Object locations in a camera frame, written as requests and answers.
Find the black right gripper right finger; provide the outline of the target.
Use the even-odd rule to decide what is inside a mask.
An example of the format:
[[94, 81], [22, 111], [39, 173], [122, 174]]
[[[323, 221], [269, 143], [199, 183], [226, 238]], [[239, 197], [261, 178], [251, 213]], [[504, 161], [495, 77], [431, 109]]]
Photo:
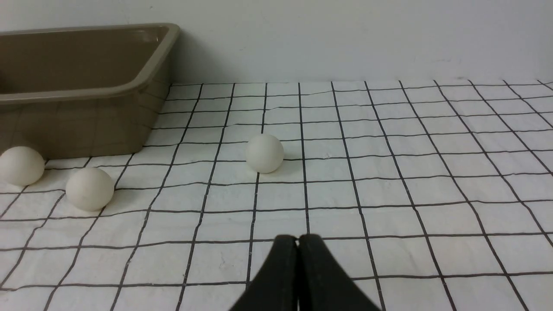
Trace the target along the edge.
[[301, 311], [379, 311], [334, 258], [322, 237], [299, 238]]

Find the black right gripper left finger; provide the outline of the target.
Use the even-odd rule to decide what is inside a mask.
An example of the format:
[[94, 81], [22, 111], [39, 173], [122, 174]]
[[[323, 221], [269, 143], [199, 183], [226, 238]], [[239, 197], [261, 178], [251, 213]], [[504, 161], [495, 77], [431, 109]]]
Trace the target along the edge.
[[278, 235], [253, 281], [231, 307], [232, 311], [296, 311], [296, 238]]

